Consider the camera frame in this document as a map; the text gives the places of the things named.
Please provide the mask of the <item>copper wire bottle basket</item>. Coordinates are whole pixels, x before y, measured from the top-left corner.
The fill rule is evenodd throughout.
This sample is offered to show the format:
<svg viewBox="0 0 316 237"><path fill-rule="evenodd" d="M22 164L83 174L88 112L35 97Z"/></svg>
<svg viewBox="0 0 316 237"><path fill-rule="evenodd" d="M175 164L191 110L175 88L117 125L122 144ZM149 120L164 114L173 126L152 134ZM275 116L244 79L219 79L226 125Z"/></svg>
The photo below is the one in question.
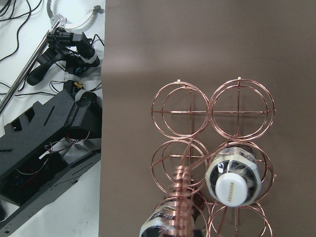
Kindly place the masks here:
<svg viewBox="0 0 316 237"><path fill-rule="evenodd" d="M202 237L275 235L261 203L271 190L275 172L268 155L255 143L271 127L275 113L270 92L250 79L227 81L211 96L180 80L155 94L151 116L166 141L152 156L152 177L165 193L163 200L174 194L183 196L188 188L202 194L205 207L195 224ZM253 149L261 190L252 204L227 207L211 196L205 174L215 155L234 145Z"/></svg>

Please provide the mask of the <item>tea bottle white cap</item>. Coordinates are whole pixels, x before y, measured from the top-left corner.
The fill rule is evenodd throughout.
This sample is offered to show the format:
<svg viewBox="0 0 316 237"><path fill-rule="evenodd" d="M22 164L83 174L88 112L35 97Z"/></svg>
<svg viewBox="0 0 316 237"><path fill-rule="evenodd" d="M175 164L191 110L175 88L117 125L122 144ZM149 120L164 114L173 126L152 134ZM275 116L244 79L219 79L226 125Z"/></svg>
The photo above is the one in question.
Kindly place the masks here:
<svg viewBox="0 0 316 237"><path fill-rule="evenodd" d="M234 145L220 150L205 174L205 181L211 196L227 207L252 204L261 190L253 149Z"/></svg>
<svg viewBox="0 0 316 237"><path fill-rule="evenodd" d="M141 226L140 237L201 237L202 230L195 227L203 215L205 198L200 192L188 188L183 196L174 194L162 200Z"/></svg>

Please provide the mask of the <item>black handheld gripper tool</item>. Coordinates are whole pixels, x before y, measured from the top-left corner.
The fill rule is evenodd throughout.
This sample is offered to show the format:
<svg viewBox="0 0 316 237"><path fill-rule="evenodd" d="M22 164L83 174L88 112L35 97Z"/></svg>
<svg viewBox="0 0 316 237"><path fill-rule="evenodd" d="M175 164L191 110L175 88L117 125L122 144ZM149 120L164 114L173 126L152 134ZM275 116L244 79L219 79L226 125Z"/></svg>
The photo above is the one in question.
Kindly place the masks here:
<svg viewBox="0 0 316 237"><path fill-rule="evenodd" d="M29 85L41 82L51 66L65 61L68 74L81 76L85 70L100 65L100 59L92 45L93 39L85 33L75 34L58 27L46 36L48 49L37 59L39 66L27 76Z"/></svg>

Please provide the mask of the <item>chrome metal rod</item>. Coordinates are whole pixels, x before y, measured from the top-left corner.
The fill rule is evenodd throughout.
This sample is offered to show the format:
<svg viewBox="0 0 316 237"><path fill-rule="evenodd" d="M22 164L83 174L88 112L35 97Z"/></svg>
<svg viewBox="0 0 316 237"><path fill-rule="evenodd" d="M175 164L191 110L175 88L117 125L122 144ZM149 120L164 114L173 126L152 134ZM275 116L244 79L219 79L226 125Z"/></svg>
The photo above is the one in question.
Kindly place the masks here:
<svg viewBox="0 0 316 237"><path fill-rule="evenodd" d="M5 111L6 107L9 105L9 103L13 99L14 95L16 94L16 92L18 91L20 85L23 83L24 78L31 71L31 69L33 68L36 60L38 59L40 54L43 52L43 50L48 45L48 43L47 43L47 36L46 35L48 33L53 32L54 30L56 30L57 27L59 27L61 25L65 25L66 22L67 22L67 18L63 17L60 14L58 14L56 17L54 17L54 20L55 20L55 22L54 22L53 26L51 27L51 29L49 29L44 34L41 42L39 43L39 45L35 49L34 53L31 55L30 59L27 61L27 63L24 66L23 70L18 75L18 77L16 78L15 82L13 83L13 85L11 86L11 88L9 89L9 91L7 92L5 97L2 99L2 101L0 103L0 115L1 116L2 116L3 112Z"/></svg>

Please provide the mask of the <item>black device frame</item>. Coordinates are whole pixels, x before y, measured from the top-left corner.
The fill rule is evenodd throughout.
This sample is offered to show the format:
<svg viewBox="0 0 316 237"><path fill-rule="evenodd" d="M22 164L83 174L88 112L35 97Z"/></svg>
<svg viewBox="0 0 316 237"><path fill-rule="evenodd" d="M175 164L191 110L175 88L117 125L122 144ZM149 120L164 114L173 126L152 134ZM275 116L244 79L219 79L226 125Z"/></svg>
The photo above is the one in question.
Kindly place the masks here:
<svg viewBox="0 0 316 237"><path fill-rule="evenodd" d="M97 95L62 90L34 103L0 139L0 198L17 210L0 224L7 237L57 200L100 160L102 108Z"/></svg>

